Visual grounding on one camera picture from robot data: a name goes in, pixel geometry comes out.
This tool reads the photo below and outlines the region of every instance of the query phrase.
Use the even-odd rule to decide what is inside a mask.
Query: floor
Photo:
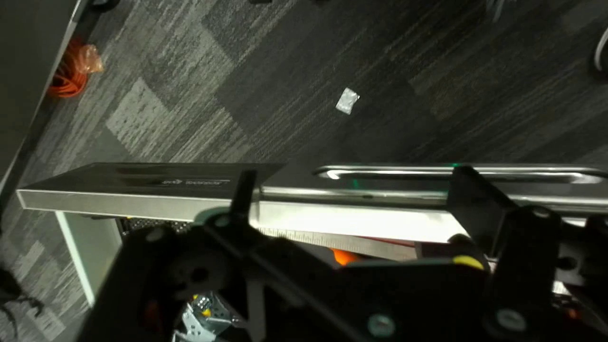
[[[590,68],[607,22],[603,0],[518,2],[499,22],[484,0],[124,0],[90,38],[107,70],[45,106],[22,182],[94,161],[608,163]],[[345,87],[366,100],[349,119]],[[22,340],[73,340],[86,304],[54,216],[10,201],[0,245],[52,311],[16,307]]]

